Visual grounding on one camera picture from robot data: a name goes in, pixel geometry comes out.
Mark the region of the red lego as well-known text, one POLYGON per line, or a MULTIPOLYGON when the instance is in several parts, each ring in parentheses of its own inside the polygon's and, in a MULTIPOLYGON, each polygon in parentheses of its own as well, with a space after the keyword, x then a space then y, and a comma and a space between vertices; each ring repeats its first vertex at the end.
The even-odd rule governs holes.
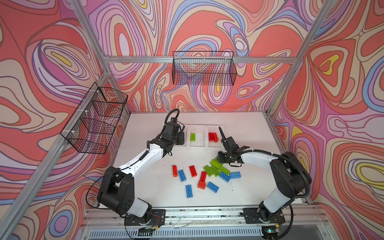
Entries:
POLYGON ((214 133, 208 133, 208 137, 209 137, 209 142, 214 142, 215 141, 214 133))
POLYGON ((174 178, 176 178, 178 176, 178 169, 177 169, 177 166, 176 165, 173 165, 172 166, 172 170, 173 170, 173 176, 174 178))
POLYGON ((202 172, 201 173, 201 176, 200 176, 200 180, 198 182, 198 188, 199 189, 202 189, 202 190, 205 190, 206 189, 206 178, 207 178, 207 173, 206 172, 202 172))
POLYGON ((194 178, 198 175, 195 166, 189 166, 189 170, 190 170, 192 178, 194 178))
POLYGON ((217 143, 219 141, 217 133, 214 133, 214 142, 217 143))

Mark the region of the blue lego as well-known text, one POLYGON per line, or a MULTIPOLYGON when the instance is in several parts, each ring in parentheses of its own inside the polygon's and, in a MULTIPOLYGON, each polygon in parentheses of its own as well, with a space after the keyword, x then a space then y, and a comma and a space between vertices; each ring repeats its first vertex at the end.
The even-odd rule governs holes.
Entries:
POLYGON ((240 172, 230 172, 230 178, 231 179, 240 179, 242 176, 241 176, 241 173, 240 172))
POLYGON ((181 182, 184 182, 184 181, 187 180, 186 175, 184 173, 184 170, 179 170, 178 171, 178 175, 179 175, 179 178, 180 178, 181 182))
POLYGON ((231 179, 231 177, 223 172, 220 172, 219 177, 224 180, 226 183, 228 183, 231 179))
POLYGON ((193 197, 193 191, 192 191, 191 185, 186 185, 186 196, 188 199, 193 197))
POLYGON ((206 188, 208 188, 209 190, 213 191, 214 193, 217 193, 218 190, 219 190, 219 187, 216 186, 215 184, 213 184, 212 182, 208 182, 207 185, 206 185, 206 188))

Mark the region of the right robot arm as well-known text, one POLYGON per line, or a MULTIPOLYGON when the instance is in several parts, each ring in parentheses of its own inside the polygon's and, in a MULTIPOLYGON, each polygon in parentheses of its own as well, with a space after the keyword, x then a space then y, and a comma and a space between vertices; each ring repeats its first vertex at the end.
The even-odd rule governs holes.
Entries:
POLYGON ((225 136, 221 127, 219 131, 224 149, 218 152, 219 163, 228 164, 233 168, 250 164, 272 171, 276 188, 259 204, 256 218, 261 222, 270 222, 274 215, 290 206, 295 199, 305 199, 309 196, 312 178, 295 154, 285 152, 279 155, 251 149, 249 146, 239 147, 232 137, 225 136))

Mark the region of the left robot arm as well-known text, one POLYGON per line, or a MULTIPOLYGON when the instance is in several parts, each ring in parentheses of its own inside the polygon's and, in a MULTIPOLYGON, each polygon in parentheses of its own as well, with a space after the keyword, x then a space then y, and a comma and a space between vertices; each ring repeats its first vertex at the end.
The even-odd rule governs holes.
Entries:
POLYGON ((177 118, 164 124, 161 133, 147 142, 147 148, 126 164, 109 167, 102 179, 97 201, 118 215, 133 215, 148 220, 152 206, 135 195, 135 178, 169 155, 185 141, 184 128, 177 118))

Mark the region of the right white bin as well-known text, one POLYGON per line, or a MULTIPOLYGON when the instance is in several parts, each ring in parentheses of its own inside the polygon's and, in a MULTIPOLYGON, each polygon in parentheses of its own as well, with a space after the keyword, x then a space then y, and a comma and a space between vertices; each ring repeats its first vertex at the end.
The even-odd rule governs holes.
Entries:
POLYGON ((224 150, 224 147, 222 145, 222 135, 220 132, 220 129, 224 129, 223 126, 220 125, 207 125, 205 134, 206 134, 206 143, 205 147, 206 150, 209 151, 221 151, 224 150))

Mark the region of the white bin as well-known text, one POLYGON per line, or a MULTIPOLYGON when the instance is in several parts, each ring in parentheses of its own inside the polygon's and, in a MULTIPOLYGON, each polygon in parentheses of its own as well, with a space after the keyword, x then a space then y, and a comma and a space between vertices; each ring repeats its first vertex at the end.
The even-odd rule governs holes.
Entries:
POLYGON ((207 125, 205 134, 206 134, 206 143, 205 147, 206 150, 209 151, 221 151, 224 150, 224 147, 222 145, 222 135, 220 132, 220 129, 224 129, 223 126, 220 125, 207 125))
POLYGON ((206 149, 206 125, 187 125, 186 147, 188 151, 204 151, 206 149), (196 140, 190 141, 190 134, 195 133, 196 140))

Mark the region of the green lego long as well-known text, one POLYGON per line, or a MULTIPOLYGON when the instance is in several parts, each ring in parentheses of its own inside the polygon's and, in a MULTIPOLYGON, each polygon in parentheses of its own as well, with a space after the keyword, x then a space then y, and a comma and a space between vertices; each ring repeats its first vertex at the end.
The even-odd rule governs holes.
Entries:
POLYGON ((212 160, 210 162, 210 165, 211 166, 215 166, 216 168, 218 168, 220 172, 223 172, 223 173, 225 173, 227 175, 230 175, 230 171, 228 169, 226 169, 225 167, 223 167, 222 164, 219 164, 219 163, 215 162, 214 160, 212 160))

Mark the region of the middle white bin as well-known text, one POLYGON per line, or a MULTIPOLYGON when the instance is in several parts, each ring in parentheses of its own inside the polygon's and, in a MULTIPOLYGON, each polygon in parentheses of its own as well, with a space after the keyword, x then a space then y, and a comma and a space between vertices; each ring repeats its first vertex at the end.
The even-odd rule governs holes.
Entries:
POLYGON ((186 147, 188 151, 204 151, 206 149, 206 125, 187 125, 186 147), (195 133, 196 140, 190 141, 190 134, 195 133))

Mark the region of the blue lego under pile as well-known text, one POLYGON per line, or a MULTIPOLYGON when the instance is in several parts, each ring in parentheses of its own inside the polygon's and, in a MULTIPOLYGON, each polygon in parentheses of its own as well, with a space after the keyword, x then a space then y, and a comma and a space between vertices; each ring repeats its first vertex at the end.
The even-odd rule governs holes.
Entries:
POLYGON ((224 180, 226 183, 228 183, 231 179, 231 177, 223 172, 220 172, 219 177, 224 180))

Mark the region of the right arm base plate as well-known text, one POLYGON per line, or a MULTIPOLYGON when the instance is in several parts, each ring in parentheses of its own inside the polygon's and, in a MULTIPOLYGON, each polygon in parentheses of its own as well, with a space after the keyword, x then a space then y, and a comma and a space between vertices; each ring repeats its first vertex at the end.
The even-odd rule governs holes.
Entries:
POLYGON ((272 214, 268 210, 259 208, 244 208, 240 216, 245 218, 247 224, 284 224, 286 222, 281 210, 272 214))

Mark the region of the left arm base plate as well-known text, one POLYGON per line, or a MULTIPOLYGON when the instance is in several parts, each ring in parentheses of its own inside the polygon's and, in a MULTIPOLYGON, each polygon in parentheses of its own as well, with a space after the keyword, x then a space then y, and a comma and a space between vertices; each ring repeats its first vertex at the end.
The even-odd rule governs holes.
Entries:
POLYGON ((165 209, 151 209, 143 217, 127 215, 124 219, 124 226, 152 226, 160 227, 165 223, 165 209))

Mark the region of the aluminium front rail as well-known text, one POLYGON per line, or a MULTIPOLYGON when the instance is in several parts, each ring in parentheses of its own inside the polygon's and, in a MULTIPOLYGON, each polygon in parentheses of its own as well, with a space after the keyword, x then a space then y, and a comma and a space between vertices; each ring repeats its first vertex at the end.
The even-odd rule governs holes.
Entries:
POLYGON ((276 222, 285 220, 284 225, 288 225, 291 216, 294 217, 294 225, 329 225, 330 220, 326 217, 321 207, 314 205, 292 205, 293 214, 289 208, 283 210, 276 219, 261 222, 256 217, 256 206, 248 206, 248 213, 245 212, 247 206, 225 206, 225 207, 179 207, 163 208, 164 219, 152 217, 155 223, 161 223, 161 227, 171 229, 181 229, 188 227, 242 227, 250 225, 268 226, 276 222))

